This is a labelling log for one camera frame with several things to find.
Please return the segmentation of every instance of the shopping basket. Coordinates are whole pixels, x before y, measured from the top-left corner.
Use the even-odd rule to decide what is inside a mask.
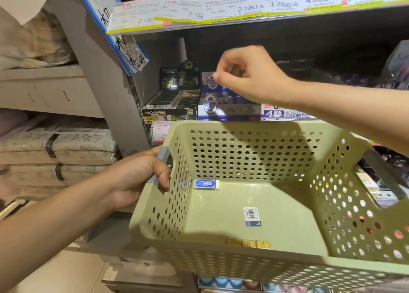
[[[173,162],[170,188],[146,183],[130,232],[177,270],[344,290],[409,275],[405,183],[348,131],[323,121],[186,121],[171,127],[159,157]],[[360,181],[363,157],[395,205],[381,208]],[[196,188],[197,179],[219,188]]]

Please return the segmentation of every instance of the eraser in basket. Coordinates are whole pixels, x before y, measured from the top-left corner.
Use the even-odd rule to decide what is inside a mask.
[[[219,190],[220,181],[219,180],[195,180],[195,190]]]

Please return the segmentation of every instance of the gray basket handle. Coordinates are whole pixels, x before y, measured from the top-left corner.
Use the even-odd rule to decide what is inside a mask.
[[[163,146],[162,148],[160,148],[157,158],[166,163],[170,155],[171,151],[169,150],[169,148],[167,146]],[[153,183],[157,187],[159,184],[159,177],[154,174],[146,183]]]
[[[399,200],[409,198],[409,188],[406,182],[382,159],[378,152],[368,150],[363,157]]]

